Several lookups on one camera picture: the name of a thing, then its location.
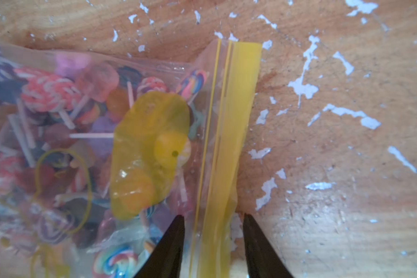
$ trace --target peeling white paint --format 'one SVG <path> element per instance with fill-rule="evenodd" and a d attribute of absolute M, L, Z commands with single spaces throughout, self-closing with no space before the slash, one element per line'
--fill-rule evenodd
<path fill-rule="evenodd" d="M 113 42 L 115 42 L 115 41 L 117 41 L 117 38 L 118 38 L 119 36 L 117 35 L 117 31 L 116 31 L 115 29 L 113 29 L 113 32 L 114 32 Z"/>
<path fill-rule="evenodd" d="M 272 26 L 273 29 L 277 28 L 277 24 L 270 22 L 270 20 L 268 20 L 267 17 L 265 17 L 264 15 L 258 15 L 257 19 L 264 19 L 264 21 L 267 25 Z"/>
<path fill-rule="evenodd" d="M 348 61 L 346 61 L 345 57 L 343 57 L 343 55 L 338 51 L 332 57 L 334 57 L 335 59 L 339 59 L 343 63 L 346 69 L 346 75 L 350 75 L 354 71 L 354 66 L 351 65 Z"/>
<path fill-rule="evenodd" d="M 196 16 L 196 24 L 200 24 L 201 14 L 197 10 L 195 10 L 195 16 Z"/>
<path fill-rule="evenodd" d="M 128 20 L 130 20 L 131 24 L 133 24 L 133 20 L 137 17 L 137 14 L 130 15 Z"/>
<path fill-rule="evenodd" d="M 388 152 L 394 154 L 395 158 L 398 159 L 404 166 L 408 167 L 417 174 L 417 169 L 401 154 L 401 152 L 394 146 L 388 148 Z"/>
<path fill-rule="evenodd" d="M 256 119 L 256 124 L 257 125 L 264 125 L 265 124 L 265 119 L 266 119 L 268 113 L 269 113 L 269 111 L 267 109 L 262 110 L 260 112 L 260 116 Z"/>
<path fill-rule="evenodd" d="M 288 110 L 289 110 L 289 108 L 286 108 L 286 109 L 284 109 L 284 110 L 280 110 L 280 111 L 278 111 L 277 116 L 282 115 L 282 114 L 287 114 L 287 111 L 288 111 Z"/>
<path fill-rule="evenodd" d="M 265 195 L 259 199 L 256 199 L 256 211 L 262 208 L 265 204 L 270 201 L 270 193 L 272 192 L 273 188 L 277 188 L 277 184 L 275 183 L 275 178 L 271 178 L 270 180 L 263 183 L 261 189 L 265 192 Z"/>
<path fill-rule="evenodd" d="M 272 148 L 264 148 L 259 151 L 256 151 L 255 149 L 249 151 L 250 156 L 252 159 L 262 159 L 266 154 L 270 153 Z"/>
<path fill-rule="evenodd" d="M 325 190 L 325 189 L 329 189 L 332 188 L 333 185 L 335 185 L 335 182 L 329 183 L 329 182 L 314 182 L 311 183 L 309 185 L 306 185 L 307 189 L 310 190 Z"/>
<path fill-rule="evenodd" d="M 284 171 L 284 168 L 281 168 L 281 170 L 277 171 L 275 174 L 277 174 L 277 176 L 279 176 L 280 179 L 283 179 L 283 180 L 286 179 L 286 172 Z"/>
<path fill-rule="evenodd" d="M 381 125 L 381 122 L 378 120 L 368 117 L 363 111 L 353 111 L 348 108 L 344 107 L 336 107 L 333 104 L 326 105 L 323 108 L 323 112 L 331 111 L 332 113 L 343 116 L 343 115 L 351 115 L 352 117 L 361 117 L 360 123 L 362 126 L 367 127 L 368 129 L 374 130 Z"/>
<path fill-rule="evenodd" d="M 272 45 L 273 45 L 272 40 L 268 40 L 268 41 L 263 42 L 263 48 L 265 50 L 269 50 L 272 47 Z"/>
<path fill-rule="evenodd" d="M 228 39 L 231 41 L 239 41 L 239 39 L 236 38 L 232 32 L 230 32 L 230 36 L 228 37 Z"/>
<path fill-rule="evenodd" d="M 148 14 L 148 8 L 147 8 L 147 7 L 145 7 L 143 3 L 140 3 L 140 4 L 139 4 L 139 8 L 141 8 L 142 10 L 144 10 L 144 12 L 145 12 L 146 14 Z"/>
<path fill-rule="evenodd" d="M 230 251 L 235 251 L 238 248 L 238 245 L 235 244 L 235 240 L 237 238 L 244 237 L 244 233 L 242 231 L 242 222 L 239 217 L 238 213 L 234 213 L 232 216 L 232 220 L 230 221 L 230 238 L 232 239 L 232 245 Z"/>
<path fill-rule="evenodd" d="M 216 32 L 215 31 L 215 36 L 217 36 L 218 38 L 220 38 L 220 39 L 223 39 L 224 38 L 224 36 L 222 35 L 222 33 L 221 32 Z"/>
<path fill-rule="evenodd" d="M 304 66 L 303 66 L 303 73 L 301 74 L 299 78 L 297 78 L 295 81 L 290 81 L 289 84 L 287 85 L 288 87 L 294 88 L 294 92 L 298 95 L 298 107 L 299 108 L 301 105 L 301 95 L 305 95 L 307 99 L 311 99 L 313 95 L 316 92 L 318 92 L 317 86 L 314 86 L 311 84 L 303 85 L 304 74 L 306 73 L 306 71 L 309 70 L 310 63 L 312 62 L 313 59 L 318 59 L 318 57 L 315 56 L 313 52 L 317 49 L 317 43 L 320 42 L 320 39 L 316 36 L 310 35 L 309 41 L 312 44 L 309 47 L 309 49 L 307 49 L 303 53 L 303 57 L 306 58 L 306 62 L 304 63 Z"/>
<path fill-rule="evenodd" d="M 310 120 L 310 122 L 307 124 L 307 126 L 311 126 L 316 120 L 320 118 L 320 115 L 321 115 L 321 112 L 318 112 L 317 114 L 315 114 Z"/>
<path fill-rule="evenodd" d="M 356 16 L 359 12 L 364 14 L 370 14 L 373 10 L 378 8 L 376 3 L 365 3 L 362 0 L 346 0 L 346 4 L 350 8 L 356 8 L 351 11 L 347 16 Z"/>

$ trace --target yellow gummy candy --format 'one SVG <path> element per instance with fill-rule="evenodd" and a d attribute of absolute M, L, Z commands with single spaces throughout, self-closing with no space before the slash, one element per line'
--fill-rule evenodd
<path fill-rule="evenodd" d="M 116 218 L 132 218 L 167 197 L 176 167 L 190 153 L 189 124 L 187 103 L 177 94 L 151 91 L 136 100 L 114 130 L 110 199 Z"/>

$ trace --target striped lollipop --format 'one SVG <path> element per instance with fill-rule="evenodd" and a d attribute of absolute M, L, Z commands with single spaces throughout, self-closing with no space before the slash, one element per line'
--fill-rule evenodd
<path fill-rule="evenodd" d="M 97 254 L 93 278 L 132 278 L 136 265 L 137 254 L 129 245 L 111 247 Z"/>
<path fill-rule="evenodd" d="M 189 100 L 193 95 L 197 94 L 204 83 L 207 81 L 207 73 L 203 70 L 194 70 L 187 76 L 176 88 L 176 93 L 184 99 Z"/>

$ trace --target plastic zipper bag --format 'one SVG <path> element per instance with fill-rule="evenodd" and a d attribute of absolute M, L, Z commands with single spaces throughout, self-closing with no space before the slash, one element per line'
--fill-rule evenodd
<path fill-rule="evenodd" d="M 181 276 L 227 277 L 260 58 L 224 40 L 192 64 L 0 44 L 0 277 L 133 277 L 178 214 Z"/>

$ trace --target wooden table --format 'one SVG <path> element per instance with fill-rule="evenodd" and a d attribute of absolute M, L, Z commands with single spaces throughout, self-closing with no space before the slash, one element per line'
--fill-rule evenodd
<path fill-rule="evenodd" d="M 256 217 L 295 277 L 417 278 L 417 174 L 388 152 L 394 146 L 417 170 L 417 0 L 377 0 L 378 8 L 368 13 L 360 6 L 368 14 L 356 16 L 346 16 L 357 7 L 345 0 L 289 2 L 144 0 L 146 14 L 132 0 L 0 1 L 0 41 L 191 62 L 214 31 L 240 41 L 272 40 L 263 49 L 240 160 L 240 216 Z M 139 18 L 133 24 L 132 14 Z M 261 14 L 275 28 L 258 19 Z M 302 95 L 298 108 L 288 84 L 303 72 L 310 35 L 320 41 L 306 52 L 312 61 L 302 84 L 318 92 L 309 100 Z M 141 44 L 146 48 L 139 53 Z M 354 66 L 349 75 L 333 57 L 337 51 Z M 372 130 L 360 117 L 333 110 L 307 126 L 327 104 L 361 110 L 381 125 Z M 266 123 L 256 125 L 265 109 Z M 248 154 L 266 147 L 272 150 L 263 159 Z M 286 179 L 275 174 L 281 168 Z M 261 186 L 272 177 L 278 187 L 256 211 Z M 305 188 L 314 182 L 332 188 Z M 245 277 L 244 246 L 236 242 L 232 276 Z"/>

